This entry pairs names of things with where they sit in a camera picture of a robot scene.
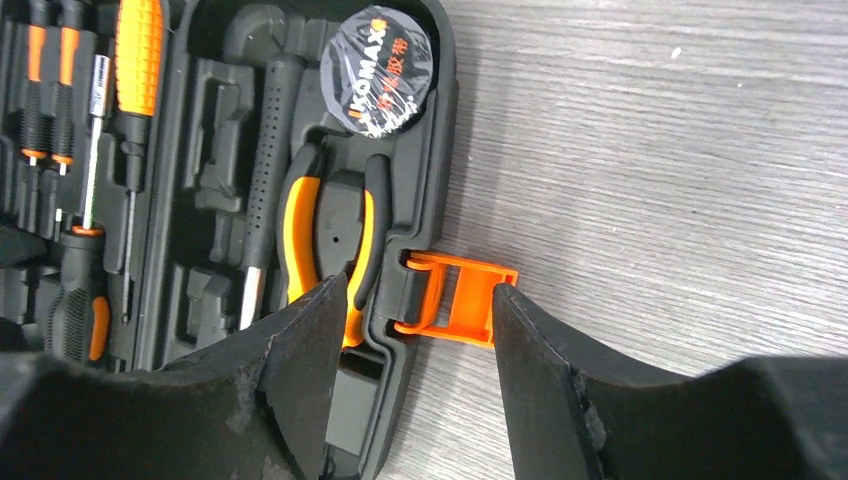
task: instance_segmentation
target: tabletop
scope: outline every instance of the tabletop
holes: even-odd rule
[[[848,4],[442,3],[439,250],[677,372],[848,354]],[[381,478],[514,478],[493,351],[424,340]]]

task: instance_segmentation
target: black plastic tool case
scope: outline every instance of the black plastic tool case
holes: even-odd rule
[[[99,145],[95,218],[106,231],[112,323],[105,367],[155,369],[237,329],[244,282],[239,268],[245,210],[256,154],[266,62],[280,52],[303,57],[291,131],[292,154],[305,142],[327,152],[315,250],[322,276],[342,271],[361,234],[365,160],[391,159],[392,218],[380,279],[364,310],[366,342],[340,361],[327,433],[328,477],[373,478],[385,461],[417,350],[417,339],[391,323],[416,323],[427,274],[404,267],[407,252],[426,250],[442,227],[458,86],[454,39],[436,0],[381,5],[413,16],[428,32],[436,77],[421,116],[382,140],[353,136],[324,108],[318,61],[326,41],[366,1],[193,0],[163,3],[166,26],[156,113],[148,142],[146,187],[138,196],[130,321],[119,320],[127,191],[123,186],[122,119],[107,119]],[[2,0],[0,31],[0,221],[48,241],[49,254],[0,270],[0,316],[37,336],[58,293],[63,228],[78,221],[86,168],[91,69],[95,52],[114,52],[117,3],[97,4],[80,38],[75,65],[75,163],[30,167],[18,143],[26,78],[26,0]],[[55,115],[59,27],[48,29],[42,60],[42,105]],[[262,314],[284,306],[276,255]]]

